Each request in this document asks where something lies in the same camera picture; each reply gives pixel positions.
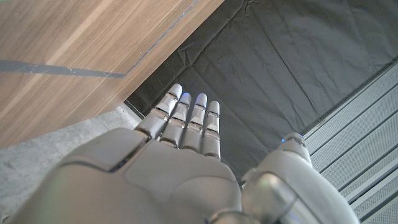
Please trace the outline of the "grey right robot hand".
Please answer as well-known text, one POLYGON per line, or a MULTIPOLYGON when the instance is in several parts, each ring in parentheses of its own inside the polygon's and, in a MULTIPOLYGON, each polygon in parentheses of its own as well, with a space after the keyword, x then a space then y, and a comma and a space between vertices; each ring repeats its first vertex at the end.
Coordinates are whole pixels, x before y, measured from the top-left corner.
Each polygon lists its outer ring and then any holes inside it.
POLYGON ((173 85, 134 128, 116 128, 65 156, 14 223, 357 223, 313 166, 303 137, 241 180, 221 161, 220 104, 173 85))

